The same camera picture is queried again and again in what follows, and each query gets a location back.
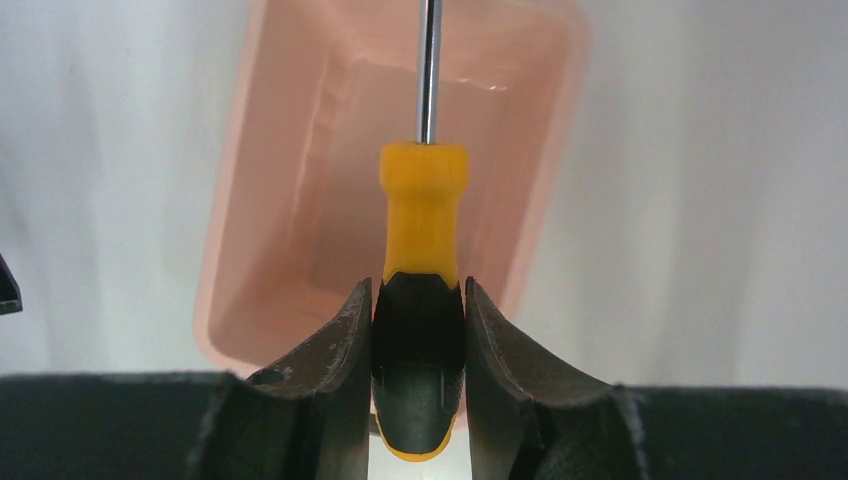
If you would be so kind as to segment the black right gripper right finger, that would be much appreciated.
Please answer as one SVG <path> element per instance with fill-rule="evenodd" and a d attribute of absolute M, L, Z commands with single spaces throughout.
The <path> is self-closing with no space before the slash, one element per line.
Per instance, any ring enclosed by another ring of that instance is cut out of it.
<path fill-rule="evenodd" d="M 520 330 L 474 278 L 465 315 L 473 478 L 640 478 L 614 386 Z"/>

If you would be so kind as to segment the yellow black handled screwdriver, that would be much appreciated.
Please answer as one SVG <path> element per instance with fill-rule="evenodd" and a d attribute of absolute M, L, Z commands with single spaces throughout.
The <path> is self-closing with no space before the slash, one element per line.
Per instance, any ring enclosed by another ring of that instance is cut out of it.
<path fill-rule="evenodd" d="M 469 154 L 436 139 L 442 11 L 440 1 L 421 4 L 414 139 L 384 146 L 379 168 L 387 228 L 372 391 L 378 432 L 407 462 L 428 461 L 449 443 L 465 370 L 457 223 Z"/>

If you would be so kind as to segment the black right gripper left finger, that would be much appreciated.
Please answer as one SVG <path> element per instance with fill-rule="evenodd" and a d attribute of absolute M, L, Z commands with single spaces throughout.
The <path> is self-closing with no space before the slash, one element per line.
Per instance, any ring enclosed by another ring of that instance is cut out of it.
<path fill-rule="evenodd" d="M 371 401 L 372 282 L 245 380 L 226 375 L 187 458 L 190 479 L 365 479 Z"/>

